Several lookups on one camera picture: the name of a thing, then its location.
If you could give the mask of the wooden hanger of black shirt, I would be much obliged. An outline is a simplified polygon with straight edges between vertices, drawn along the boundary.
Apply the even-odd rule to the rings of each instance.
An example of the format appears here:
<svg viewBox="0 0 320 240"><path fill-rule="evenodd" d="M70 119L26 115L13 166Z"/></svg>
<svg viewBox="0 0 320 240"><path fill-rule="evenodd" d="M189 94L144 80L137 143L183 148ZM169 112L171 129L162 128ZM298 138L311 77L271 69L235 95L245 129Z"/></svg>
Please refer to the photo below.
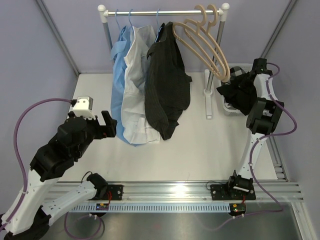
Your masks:
<svg viewBox="0 0 320 240"><path fill-rule="evenodd" d="M218 21L218 9L214 4L207 6L207 9L213 12L213 20L208 20L203 5L198 4L194 9L200 11L202 20L186 18L183 22L174 22L173 36L189 49L218 80L226 82L230 77L227 59L220 45L211 35L211 28L216 26Z"/></svg>

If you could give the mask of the wooden hanger of checkered shirt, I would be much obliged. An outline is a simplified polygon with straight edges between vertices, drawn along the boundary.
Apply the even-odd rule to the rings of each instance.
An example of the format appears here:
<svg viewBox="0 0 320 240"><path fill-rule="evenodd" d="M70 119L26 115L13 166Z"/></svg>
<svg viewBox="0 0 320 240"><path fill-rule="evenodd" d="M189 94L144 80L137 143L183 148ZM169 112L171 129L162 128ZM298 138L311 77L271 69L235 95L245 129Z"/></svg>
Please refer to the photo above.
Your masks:
<svg viewBox="0 0 320 240"><path fill-rule="evenodd" d="M211 31L217 23L226 20L229 6L224 4L221 8L217 8L214 4L209 4L207 7L198 4L194 9L201 12L202 20L186 19L183 23L189 28L185 29L184 33L193 42L191 49L194 54L218 80L225 83L230 78L229 65Z"/></svg>

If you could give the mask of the black white checkered shirt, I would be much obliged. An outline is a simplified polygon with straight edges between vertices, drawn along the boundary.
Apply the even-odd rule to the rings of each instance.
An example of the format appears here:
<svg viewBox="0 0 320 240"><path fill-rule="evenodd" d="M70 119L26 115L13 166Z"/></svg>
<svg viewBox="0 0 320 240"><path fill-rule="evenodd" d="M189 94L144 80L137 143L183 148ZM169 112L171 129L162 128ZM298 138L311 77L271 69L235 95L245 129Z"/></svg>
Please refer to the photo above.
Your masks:
<svg viewBox="0 0 320 240"><path fill-rule="evenodd" d="M230 78L229 80L232 81L236 77L245 74L246 72L240 66L234 66L230 68Z"/></svg>

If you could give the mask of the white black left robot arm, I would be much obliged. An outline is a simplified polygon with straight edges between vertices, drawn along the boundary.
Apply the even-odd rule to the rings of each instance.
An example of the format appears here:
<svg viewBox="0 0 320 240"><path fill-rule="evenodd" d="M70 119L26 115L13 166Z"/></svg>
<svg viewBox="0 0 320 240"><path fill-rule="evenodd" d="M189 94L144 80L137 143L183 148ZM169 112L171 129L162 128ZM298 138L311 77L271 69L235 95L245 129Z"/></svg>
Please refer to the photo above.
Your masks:
<svg viewBox="0 0 320 240"><path fill-rule="evenodd" d="M44 203L50 189L84 155L93 140L116 136L117 121L108 111L103 111L102 116L105 125L100 125L97 118L68 118L54 137L38 149L30 163L21 205L16 212L10 209L1 216L6 240L39 240L72 208L87 200L101 200L108 194L106 180L92 173L65 195Z"/></svg>

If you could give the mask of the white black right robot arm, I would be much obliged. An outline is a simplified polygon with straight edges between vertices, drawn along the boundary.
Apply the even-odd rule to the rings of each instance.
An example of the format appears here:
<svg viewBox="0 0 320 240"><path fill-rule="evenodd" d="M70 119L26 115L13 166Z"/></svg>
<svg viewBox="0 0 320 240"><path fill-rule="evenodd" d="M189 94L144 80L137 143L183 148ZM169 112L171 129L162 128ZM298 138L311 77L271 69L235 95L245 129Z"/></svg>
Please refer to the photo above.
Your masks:
<svg viewBox="0 0 320 240"><path fill-rule="evenodd" d="M254 169L266 136L272 134L280 120L284 103L275 96L273 89L273 72L267 69L265 58L256 58L249 72L257 98L251 108L247 120L247 143L240 160L239 167L234 170L226 184L225 191L232 200L254 200Z"/></svg>

